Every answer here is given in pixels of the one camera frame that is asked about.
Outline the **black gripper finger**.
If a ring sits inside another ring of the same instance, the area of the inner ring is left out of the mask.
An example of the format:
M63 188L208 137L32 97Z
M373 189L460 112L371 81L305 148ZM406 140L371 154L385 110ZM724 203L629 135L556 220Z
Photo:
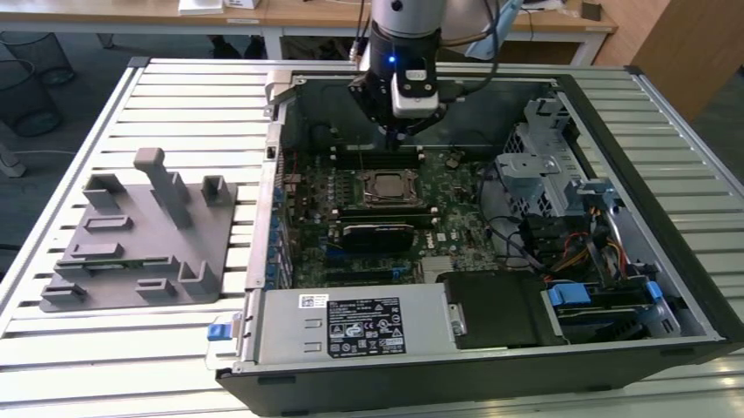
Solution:
M430 116L401 119L397 131L397 148L401 147L407 138L415 137L417 134L438 124L443 120L447 110L449 105L439 104Z
M398 150L397 119L393 115L390 85L374 73L359 74L347 90L365 116L382 128L385 149Z

